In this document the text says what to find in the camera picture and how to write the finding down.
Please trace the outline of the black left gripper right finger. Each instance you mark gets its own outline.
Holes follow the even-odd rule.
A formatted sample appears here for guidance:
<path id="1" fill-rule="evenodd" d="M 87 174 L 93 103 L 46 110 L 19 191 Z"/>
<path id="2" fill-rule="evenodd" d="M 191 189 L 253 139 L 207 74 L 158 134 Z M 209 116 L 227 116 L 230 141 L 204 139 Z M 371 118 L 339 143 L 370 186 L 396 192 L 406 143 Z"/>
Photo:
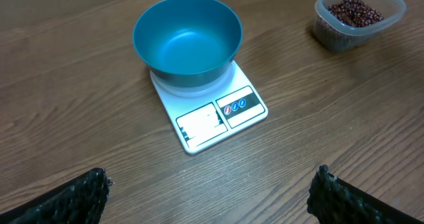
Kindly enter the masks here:
<path id="1" fill-rule="evenodd" d="M 332 175 L 327 165 L 312 179 L 307 212 L 320 224 L 423 224 Z"/>

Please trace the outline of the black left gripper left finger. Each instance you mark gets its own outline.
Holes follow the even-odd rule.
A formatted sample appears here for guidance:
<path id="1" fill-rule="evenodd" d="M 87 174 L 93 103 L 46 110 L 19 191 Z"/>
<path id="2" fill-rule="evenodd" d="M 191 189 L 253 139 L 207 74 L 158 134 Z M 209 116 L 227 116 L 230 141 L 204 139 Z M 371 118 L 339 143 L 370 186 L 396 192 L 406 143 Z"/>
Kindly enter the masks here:
<path id="1" fill-rule="evenodd" d="M 94 168 L 33 200 L 1 214 L 2 223 L 98 224 L 113 181 Z"/>

